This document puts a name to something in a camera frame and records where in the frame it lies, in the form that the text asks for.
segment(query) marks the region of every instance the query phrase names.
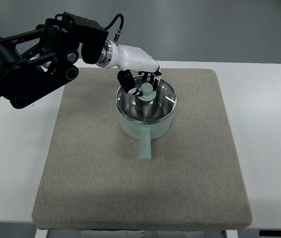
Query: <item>screw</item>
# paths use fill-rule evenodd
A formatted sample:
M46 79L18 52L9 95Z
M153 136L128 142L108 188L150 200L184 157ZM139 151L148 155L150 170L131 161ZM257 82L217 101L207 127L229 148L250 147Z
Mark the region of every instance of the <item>screw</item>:
M77 55L75 53L69 53L67 54L66 56L66 60L69 62L69 63L73 63L75 62L77 59Z

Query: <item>gray floor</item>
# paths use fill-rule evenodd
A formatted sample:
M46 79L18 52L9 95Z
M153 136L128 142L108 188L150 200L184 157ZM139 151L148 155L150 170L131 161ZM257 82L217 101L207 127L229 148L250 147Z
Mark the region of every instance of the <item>gray floor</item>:
M281 63L281 0L0 0L0 36L30 31L64 11L103 27L122 13L120 43L156 60ZM33 226L17 236L19 226L0 224L1 237L34 237Z

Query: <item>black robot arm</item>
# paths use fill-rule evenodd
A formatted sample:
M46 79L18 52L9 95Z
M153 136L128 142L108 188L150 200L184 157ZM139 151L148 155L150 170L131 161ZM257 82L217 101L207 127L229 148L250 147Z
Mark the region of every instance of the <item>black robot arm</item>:
M79 44L83 61L95 64L107 36L96 21L64 12L46 19L36 30L0 37L0 97L21 109L74 80L79 73L73 65L79 58ZM17 44L34 39L39 42L26 52L16 50Z

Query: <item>black cable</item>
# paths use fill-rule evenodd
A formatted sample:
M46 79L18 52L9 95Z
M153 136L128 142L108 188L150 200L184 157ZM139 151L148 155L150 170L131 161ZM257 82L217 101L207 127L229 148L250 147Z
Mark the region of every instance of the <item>black cable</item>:
M110 29L110 28L114 25L114 23L116 22L116 20L117 20L119 17L120 17L119 30L121 30L121 29L122 29L122 26L123 26L123 24L124 24L124 17L123 17L123 15L120 14L120 13L117 14L117 15L114 17L114 19L112 20L112 22L111 22L107 27L105 27L104 29L105 29L105 30Z

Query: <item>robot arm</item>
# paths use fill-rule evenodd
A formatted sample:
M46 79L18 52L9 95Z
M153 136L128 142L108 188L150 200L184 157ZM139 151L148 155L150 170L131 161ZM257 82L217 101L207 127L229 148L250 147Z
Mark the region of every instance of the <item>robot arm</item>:
M141 48L118 45L117 42L106 40L97 66L102 68L112 68L117 66L121 69L117 78L128 94L142 96L142 92L136 87L131 70L144 73L143 81L153 85L154 91L161 79L160 67L157 61Z
M118 17L122 21L116 37L114 41L107 40L107 30ZM34 31L0 37L0 96L21 109L74 80L78 69L73 64L79 57L80 43L85 63L122 69L117 78L126 93L142 96L130 70L144 72L144 81L155 90L161 78L159 65L140 48L118 45L122 24L121 14L103 28L96 21L64 12L47 19ZM20 54L16 50L17 44L38 38L39 43L26 52Z

